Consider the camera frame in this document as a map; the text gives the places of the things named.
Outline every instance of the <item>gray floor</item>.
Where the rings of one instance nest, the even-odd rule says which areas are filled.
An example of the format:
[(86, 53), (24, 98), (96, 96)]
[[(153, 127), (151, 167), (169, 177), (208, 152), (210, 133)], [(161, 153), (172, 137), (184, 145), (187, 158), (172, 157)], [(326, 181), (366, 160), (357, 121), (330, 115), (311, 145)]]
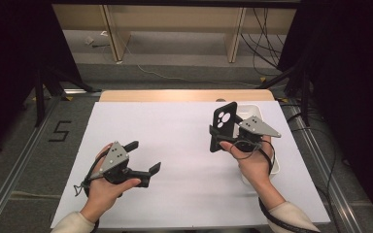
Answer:
[[(113, 61), (111, 50), (107, 46), (108, 38), (101, 35), (101, 32), (65, 31), (65, 36), (83, 80), (97, 88), (245, 89), (260, 85), (261, 77), (267, 80), (273, 78), (260, 75), (258, 72), (275, 75), (280, 73), (259, 58), (254, 60), (258, 68), (257, 72), (253, 68), (253, 54), (243, 41), (236, 62), (228, 63), (221, 34), (133, 33), (124, 60), (119, 64)], [(91, 45), (86, 45), (87, 37), (94, 40), (91, 45), (100, 47), (93, 48)], [(275, 50), (282, 49), (277, 37), (270, 37), (270, 39)], [(259, 51), (273, 62), (268, 50)], [(284, 85), (285, 82), (271, 88), (276, 98), (286, 97), (283, 93)], [(75, 88), (69, 83), (64, 83), (64, 86)], [(26, 167), (21, 171), (15, 191), (0, 214), (0, 232), (50, 232), (51, 218), (66, 185), (93, 104), (98, 101), (98, 97), (94, 95), (71, 96), (73, 98), (70, 101), (57, 102), (55, 98), (47, 100), (47, 106), (55, 103), (55, 107), (49, 115), (46, 127), (43, 128), (36, 149), (32, 151)], [(296, 99), (290, 101), (291, 104), (297, 103)], [(34, 104), (32, 92), (25, 101), (26, 110), (19, 111), (13, 127), (1, 142), (3, 150), (0, 152), (0, 188), (35, 129)], [(297, 107), (285, 106), (288, 103), (281, 104), (287, 118), (297, 111)], [(335, 161), (332, 180), (338, 182), (360, 231), (373, 232), (373, 206), (352, 170), (341, 162), (342, 151), (337, 148), (313, 101), (310, 104), (309, 116), (311, 131), (322, 150), (323, 157), (328, 164)], [(51, 139), (59, 139), (62, 136), (53, 133), (60, 120), (71, 121), (62, 124), (60, 128), (69, 131), (69, 134), (64, 142), (50, 142)], [(289, 123), (289, 127), (296, 130), (302, 127), (302, 124), (299, 119), (295, 119)], [(314, 155), (305, 142), (303, 131), (294, 131), (293, 136), (314, 183), (326, 192), (326, 183)], [(333, 214), (340, 231), (352, 232), (348, 230), (350, 227), (346, 227), (345, 221), (339, 215), (333, 196), (330, 199), (331, 204), (328, 204), (323, 194), (322, 201), (331, 216), (329, 207), (333, 207)], [(336, 224), (332, 221), (330, 224), (319, 225), (319, 229), (322, 232), (336, 232)], [(271, 232), (267, 226), (258, 227), (258, 230)]]

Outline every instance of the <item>floor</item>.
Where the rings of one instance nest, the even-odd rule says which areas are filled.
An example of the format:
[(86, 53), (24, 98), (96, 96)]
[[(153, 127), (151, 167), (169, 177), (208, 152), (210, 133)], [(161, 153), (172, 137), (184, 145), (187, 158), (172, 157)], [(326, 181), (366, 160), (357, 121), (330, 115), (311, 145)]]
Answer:
[[(221, 34), (134, 32), (123, 61), (116, 63), (104, 32), (64, 33), (84, 81), (101, 88), (254, 88), (261, 84), (261, 78), (270, 80), (280, 74), (268, 62), (254, 57), (243, 39), (236, 62), (228, 63)], [(244, 36), (254, 44), (248, 35)], [(252, 36), (257, 41), (259, 35)], [(269, 37), (277, 51), (282, 49), (281, 41), (284, 40), (285, 36)], [(264, 39), (261, 44), (268, 45)], [(277, 61), (270, 50), (258, 48), (258, 51), (269, 62)], [(125, 83), (117, 85), (116, 79), (119, 78), (114, 72), (120, 72)], [(145, 85), (149, 81), (161, 83)], [(64, 86), (66, 89), (75, 88), (68, 83)], [(277, 99), (284, 101), (280, 104), (290, 119), (299, 113), (299, 99), (287, 99), (284, 87), (285, 82), (278, 83), (271, 87), (271, 91)], [(3, 139), (0, 190), (3, 184), (13, 189), (10, 198), (1, 205), (0, 232), (50, 232), (51, 218), (85, 133), (91, 108), (99, 97), (96, 94), (70, 96), (71, 101), (48, 96), (49, 118), (45, 128), (37, 130), (34, 127), (34, 94), (31, 92), (25, 101), (25, 110), (19, 111), (13, 127)], [(337, 148), (314, 101), (309, 109), (310, 128), (306, 128), (300, 117), (289, 120), (288, 124), (332, 219), (330, 224), (319, 225), (319, 229), (322, 232), (373, 232), (371, 202), (342, 160), (342, 151)], [(65, 119), (71, 122), (59, 125)], [(69, 130), (67, 140), (52, 143), (51, 140), (62, 136), (54, 134), (55, 129)], [(31, 135), (39, 140), (31, 142)], [(26, 150), (31, 151), (30, 155), (21, 161), (23, 166), (18, 166), (17, 159), (27, 154)], [(18, 174), (18, 178), (11, 180), (13, 174)], [(257, 230), (270, 232), (267, 226)]]

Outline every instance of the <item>right hand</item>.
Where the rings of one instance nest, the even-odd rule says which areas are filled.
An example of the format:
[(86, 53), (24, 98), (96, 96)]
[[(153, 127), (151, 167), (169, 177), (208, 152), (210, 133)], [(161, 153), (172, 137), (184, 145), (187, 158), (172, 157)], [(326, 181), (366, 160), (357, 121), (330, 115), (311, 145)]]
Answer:
[[(262, 139), (264, 141), (271, 142), (271, 137), (269, 136), (263, 136)], [(220, 142), (220, 146), (223, 147), (224, 150), (232, 153), (234, 157), (248, 156), (246, 152), (238, 150), (231, 143), (222, 141)], [(264, 150), (265, 153), (268, 154), (268, 156), (271, 158), (273, 151), (268, 143), (262, 143), (262, 150)], [(241, 173), (244, 175), (245, 178), (247, 178), (247, 180), (253, 187), (256, 187), (261, 183), (269, 183), (269, 164), (265, 157), (259, 152), (259, 150), (254, 151), (250, 157), (245, 159), (238, 159), (237, 161)]]

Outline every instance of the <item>hand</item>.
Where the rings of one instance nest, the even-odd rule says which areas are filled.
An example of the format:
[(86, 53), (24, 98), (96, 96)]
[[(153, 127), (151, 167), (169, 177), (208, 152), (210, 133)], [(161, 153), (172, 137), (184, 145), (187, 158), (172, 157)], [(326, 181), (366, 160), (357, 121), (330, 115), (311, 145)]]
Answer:
[[(267, 142), (271, 142), (270, 136), (263, 136), (262, 139)], [(242, 152), (238, 150), (235, 146), (228, 142), (220, 142), (220, 146), (226, 151), (232, 153), (235, 158), (245, 158), (237, 159), (241, 173), (250, 182), (252, 186), (259, 183), (269, 182), (269, 165), (265, 157), (259, 152), (259, 150), (253, 152)], [(262, 150), (271, 158), (273, 151), (270, 144), (263, 142)]]
[[(109, 149), (112, 144), (107, 145), (98, 155)], [(101, 158), (96, 164), (93, 171), (99, 171), (105, 157)], [(124, 183), (113, 184), (107, 182), (104, 178), (93, 180), (90, 183), (89, 196), (86, 204), (81, 210), (81, 214), (90, 222), (96, 222), (106, 211), (111, 209), (117, 198), (126, 190), (138, 185), (141, 182), (139, 179), (130, 179)]]
[[(262, 139), (267, 142), (271, 142), (271, 137), (263, 136)], [(220, 142), (220, 146), (226, 151), (232, 153), (237, 159), (241, 173), (250, 182), (255, 189), (262, 203), (265, 205), (267, 210), (284, 203), (286, 199), (281, 193), (274, 187), (269, 180), (269, 164), (265, 157), (258, 151), (253, 151), (251, 156), (248, 156), (246, 152), (242, 152), (228, 142)], [(273, 151), (269, 143), (262, 143), (262, 150), (271, 158)]]

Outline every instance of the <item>wire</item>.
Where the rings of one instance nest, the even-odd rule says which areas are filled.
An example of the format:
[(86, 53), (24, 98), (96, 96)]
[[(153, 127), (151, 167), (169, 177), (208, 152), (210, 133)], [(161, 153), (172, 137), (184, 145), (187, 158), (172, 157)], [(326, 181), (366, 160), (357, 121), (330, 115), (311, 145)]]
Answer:
[(302, 114), (301, 113), (298, 113), (298, 114), (295, 114), (293, 116), (291, 116), (290, 118), (287, 119), (287, 123), (289, 123), (290, 121), (292, 121), (293, 119), (297, 118), (297, 117), (300, 117)]
[(242, 34), (241, 34), (241, 37), (244, 40), (245, 44), (247, 44), (247, 46), (250, 48), (250, 50), (252, 50), (257, 56), (259, 56), (259, 58), (261, 58), (262, 60), (264, 60), (266, 63), (268, 63), (272, 67), (277, 68), (277, 66), (275, 64), (273, 64), (271, 61), (267, 60), (264, 56), (262, 56), (261, 54), (259, 54), (259, 52), (257, 52), (253, 47), (251, 47), (250, 44), (247, 42), (247, 40), (245, 40), (245, 38), (244, 38), (244, 36)]
[(98, 47), (108, 47), (109, 45), (101, 45), (101, 46), (97, 46), (97, 45), (92, 45), (93, 48), (98, 48)]
[(39, 199), (60, 199), (60, 195), (44, 195), (44, 194), (35, 194), (24, 191), (13, 191), (11, 192), (12, 198), (39, 198)]
[(336, 160), (337, 160), (337, 157), (338, 157), (337, 156), (337, 150), (335, 148), (335, 143), (334, 143), (334, 141), (332, 140), (332, 138), (328, 134), (326, 134), (324, 131), (322, 131), (320, 129), (311, 128), (311, 127), (310, 128), (299, 128), (299, 129), (293, 129), (293, 130), (291, 130), (291, 132), (298, 132), (298, 131), (305, 131), (305, 130), (314, 130), (314, 131), (320, 132), (320, 133), (322, 133), (331, 142), (332, 149), (333, 149), (332, 164), (331, 164), (331, 167), (330, 167), (330, 170), (329, 170), (328, 180), (326, 181), (326, 185), (325, 185), (326, 192), (323, 192), (322, 190), (321, 191), (322, 191), (322, 193), (324, 193), (325, 198), (327, 198), (328, 207), (330, 209), (330, 213), (332, 214), (332, 218), (334, 220), (334, 225), (335, 225), (335, 227), (337, 229), (337, 232), (341, 232), (340, 228), (339, 228), (338, 220), (335, 217), (335, 213), (334, 213), (334, 210), (333, 210), (331, 202), (330, 202), (330, 195), (329, 195), (329, 187), (331, 185), (332, 173), (334, 171), (335, 163), (336, 163)]
[(261, 29), (261, 35), (259, 38), (262, 37), (262, 35), (264, 35), (265, 39), (266, 39), (266, 42), (267, 42), (267, 45), (268, 45), (268, 48), (269, 48), (269, 53), (271, 54), (271, 57), (272, 57), (272, 60), (274, 61), (275, 63), (275, 66), (277, 66), (277, 62), (275, 61), (274, 59), (274, 56), (272, 55), (272, 51), (274, 51), (274, 54), (275, 56), (277, 57), (278, 61), (280, 60), (277, 53), (275, 53), (275, 50), (274, 48), (272, 47), (272, 44), (271, 42), (269, 41), (269, 38), (268, 38), (268, 28), (267, 28), (267, 25), (266, 25), (266, 22), (267, 22), (267, 19), (268, 19), (268, 8), (264, 8), (264, 23), (263, 23), (263, 26), (261, 25), (261, 22), (258, 18), (258, 15), (256, 13), (256, 10), (255, 8), (253, 8), (253, 12), (254, 12), (254, 15), (255, 15), (255, 18), (256, 18), (256, 21), (258, 22), (258, 25), (259, 25), (259, 28)]
[[(129, 49), (129, 47), (126, 45), (126, 43), (123, 41), (123, 39), (121, 38), (120, 34), (118, 33), (118, 37), (119, 39), (123, 42), (123, 44), (125, 45), (125, 48), (126, 50), (128, 51), (128, 53), (132, 56), (134, 56), (134, 54), (132, 53), (132, 51)], [(277, 68), (274, 64), (272, 64), (270, 61), (266, 60), (265, 58), (263, 58), (267, 63), (269, 63), (270, 65), (272, 65), (274, 68)], [(148, 71), (144, 68), (141, 67), (141, 65), (139, 64), (136, 64), (136, 66), (138, 67), (139, 70), (141, 70), (142, 72), (146, 73), (146, 74), (151, 74), (151, 75), (155, 75), (155, 76), (158, 76), (160, 78), (163, 78), (163, 79), (166, 79), (166, 80), (175, 80), (175, 81), (184, 81), (184, 82), (189, 82), (189, 83), (217, 83), (217, 84), (241, 84), (241, 85), (246, 85), (246, 86), (250, 86), (250, 87), (259, 87), (260, 85), (255, 85), (255, 84), (250, 84), (250, 83), (241, 83), (241, 82), (216, 82), (216, 81), (209, 81), (209, 80), (199, 80), (199, 81), (193, 81), (193, 80), (189, 80), (189, 79), (185, 79), (185, 78), (179, 78), (179, 77), (167, 77), (167, 76), (163, 76), (163, 75), (160, 75), (160, 74), (157, 74), (156, 72), (154, 71)]]
[(283, 105), (280, 105), (281, 107), (301, 107), (301, 105), (297, 105), (297, 104), (283, 104)]
[(271, 50), (270, 48), (267, 48), (267, 47), (262, 46), (262, 45), (260, 44), (260, 41), (259, 41), (259, 40), (260, 40), (261, 37), (259, 37), (258, 42), (256, 42), (256, 41), (253, 39), (253, 37), (251, 36), (251, 34), (247, 34), (247, 36), (248, 36), (248, 37), (250, 38), (250, 40), (253, 41), (254, 44), (256, 44), (258, 47), (263, 48), (263, 49), (265, 49), (265, 50)]
[(264, 73), (258, 71), (258, 69), (256, 69), (256, 66), (255, 66), (255, 53), (253, 53), (253, 68), (254, 68), (254, 70), (255, 70), (257, 73), (259, 73), (259, 74), (262, 75), (262, 76), (276, 76), (276, 75), (272, 75), (272, 74), (264, 74)]
[(110, 149), (107, 149), (107, 150), (103, 151), (101, 154), (99, 154), (99, 156), (95, 159), (95, 161), (90, 166), (90, 169), (87, 172), (87, 174), (86, 174), (86, 176), (84, 178), (84, 181), (81, 182), (81, 184), (79, 186), (77, 186), (77, 185), (74, 184), (75, 196), (80, 195), (80, 193), (81, 193), (81, 191), (83, 189), (89, 188), (89, 185), (90, 185), (91, 181), (96, 180), (98, 178), (103, 178), (103, 177), (98, 177), (98, 178), (92, 179), (90, 176), (92, 175), (92, 172), (93, 172), (93, 169), (95, 169), (95, 166), (98, 164), (98, 162), (101, 160), (101, 158), (105, 157), (108, 154), (109, 150)]
[[(247, 140), (238, 140), (236, 141), (234, 144), (232, 144), (232, 146), (229, 148), (229, 153), (232, 154), (232, 156), (236, 159), (236, 160), (243, 160), (243, 159), (247, 159), (249, 157), (251, 157), (253, 154), (254, 154), (254, 151), (256, 150), (259, 150), (259, 152), (265, 157), (265, 159), (268, 161), (268, 164), (269, 164), (269, 173), (271, 173), (272, 171), (272, 168), (274, 167), (274, 164), (275, 164), (275, 149), (274, 149), (274, 146), (272, 146), (271, 142), (268, 142), (268, 141), (265, 141), (265, 140), (261, 140), (260, 142), (262, 143), (267, 143), (269, 144), (269, 146), (271, 147), (272, 151), (273, 151), (273, 154), (272, 154), (272, 157), (270, 158), (268, 156), (268, 154), (265, 153), (265, 151), (259, 147), (259, 144), (256, 144), (256, 143), (253, 143), (251, 141), (247, 141)], [(245, 157), (237, 157), (235, 156), (231, 150), (232, 148), (237, 148), (236, 145), (237, 144), (240, 144), (240, 143), (246, 143), (246, 144), (250, 144), (252, 146), (254, 146), (254, 149), (253, 151), (251, 151), (250, 154), (248, 154), (247, 156)]]
[(279, 35), (277, 35), (277, 38), (278, 38), (278, 40), (281, 42), (281, 45), (283, 46), (283, 45), (284, 45), (284, 42), (281, 40), (281, 38), (280, 38)]

